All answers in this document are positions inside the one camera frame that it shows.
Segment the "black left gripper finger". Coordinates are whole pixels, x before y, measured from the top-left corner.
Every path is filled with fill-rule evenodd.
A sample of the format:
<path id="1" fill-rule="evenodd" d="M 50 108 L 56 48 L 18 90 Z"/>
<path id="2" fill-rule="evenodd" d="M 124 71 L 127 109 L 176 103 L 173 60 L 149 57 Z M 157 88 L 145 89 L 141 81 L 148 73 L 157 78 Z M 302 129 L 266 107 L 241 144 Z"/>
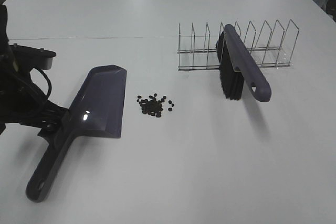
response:
<path id="1" fill-rule="evenodd" d="M 60 148 L 61 143 L 59 141 L 59 133 L 60 130 L 48 131 L 46 129 L 41 129 L 38 133 L 38 136 L 46 140 L 53 148 Z"/>

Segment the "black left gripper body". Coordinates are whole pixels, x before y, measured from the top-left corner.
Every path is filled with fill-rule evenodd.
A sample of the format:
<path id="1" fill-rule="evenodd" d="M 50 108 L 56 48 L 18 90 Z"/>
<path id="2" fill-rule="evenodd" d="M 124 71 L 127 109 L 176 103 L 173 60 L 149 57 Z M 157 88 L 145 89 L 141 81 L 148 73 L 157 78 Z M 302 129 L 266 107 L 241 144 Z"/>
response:
<path id="1" fill-rule="evenodd" d="M 33 82 L 30 72 L 35 69 L 47 82 L 46 93 Z M 1 54 L 1 132 L 10 123 L 55 131 L 68 111 L 49 100 L 52 84 L 45 70 L 19 70 L 11 51 Z"/>

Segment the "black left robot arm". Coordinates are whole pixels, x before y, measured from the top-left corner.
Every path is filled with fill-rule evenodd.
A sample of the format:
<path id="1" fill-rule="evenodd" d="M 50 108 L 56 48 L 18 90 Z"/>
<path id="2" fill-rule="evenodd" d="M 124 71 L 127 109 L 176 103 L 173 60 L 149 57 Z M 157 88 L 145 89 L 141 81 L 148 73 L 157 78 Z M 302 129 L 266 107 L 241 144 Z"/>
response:
<path id="1" fill-rule="evenodd" d="M 53 148 L 67 108 L 49 100 L 52 84 L 46 71 L 56 53 L 42 48 L 10 44 L 6 33 L 8 11 L 1 5 L 1 130 L 19 123 L 40 129 Z"/>

